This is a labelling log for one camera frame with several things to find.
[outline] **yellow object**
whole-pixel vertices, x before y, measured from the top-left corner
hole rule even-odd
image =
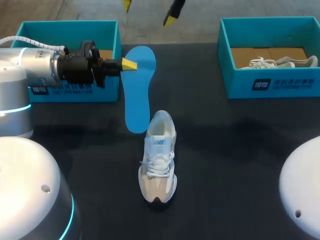
[[[124,11],[127,13],[130,8],[131,0],[122,0]]]
[[[166,22],[165,22],[165,24],[164,24],[164,26],[166,27],[166,26],[169,26],[170,24],[172,24],[175,20],[177,20],[175,17],[173,17],[173,16],[168,16],[168,18],[167,18],[167,20],[166,20]]]
[[[138,64],[134,61],[130,61],[128,59],[122,58],[122,70],[137,70]]]

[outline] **screw hole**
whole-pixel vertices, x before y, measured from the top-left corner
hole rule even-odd
[[[51,192],[51,189],[48,185],[42,185],[41,186],[41,190],[44,191],[45,193],[50,193]]]
[[[298,219],[300,218],[300,216],[301,216],[301,211],[300,210],[295,211],[295,217]]]

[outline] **shoelace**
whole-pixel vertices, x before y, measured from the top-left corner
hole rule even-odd
[[[275,60],[271,60],[271,59],[264,60],[264,58],[260,56],[259,58],[260,59],[251,60],[249,63],[249,67],[254,69],[267,69],[267,68],[270,68],[271,66],[277,65]]]
[[[159,156],[156,157],[148,157],[147,155],[147,162],[140,162],[144,164],[148,171],[146,175],[148,177],[159,177],[159,178],[167,178],[169,177],[169,165],[173,161],[175,157],[175,153],[172,151],[170,152],[169,156]]]

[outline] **cable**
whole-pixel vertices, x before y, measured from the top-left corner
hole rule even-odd
[[[63,51],[66,52],[66,50],[68,50],[67,47],[65,47],[65,46],[46,45],[46,44],[43,44],[41,42],[32,40],[32,39],[24,37],[24,36],[7,36],[5,38],[0,39],[0,45],[4,44],[6,42],[9,42],[9,41],[14,41],[14,40],[26,42],[28,44],[35,45],[35,46],[42,48],[42,49],[49,49],[49,50],[58,51],[58,52],[63,52]]]

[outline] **shoe sole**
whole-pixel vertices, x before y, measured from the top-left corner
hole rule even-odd
[[[178,183],[178,178],[175,174],[173,174],[173,189],[172,189],[172,193],[170,195],[170,197],[168,198],[167,201],[165,202],[161,202],[160,199],[158,197],[156,197],[152,202],[151,201],[148,201],[147,198],[145,197],[144,195],[144,192],[142,191],[142,188],[141,188],[141,181],[140,181],[140,176],[141,176],[141,166],[139,167],[139,170],[138,170],[138,179],[139,179],[139,187],[140,187],[140,190],[141,190],[141,193],[142,193],[142,196],[144,197],[144,199],[148,202],[148,203],[153,203],[153,202],[157,202],[156,204],[166,204],[171,198],[172,196],[175,194],[175,191],[176,191],[176,188],[177,188],[177,183]]]

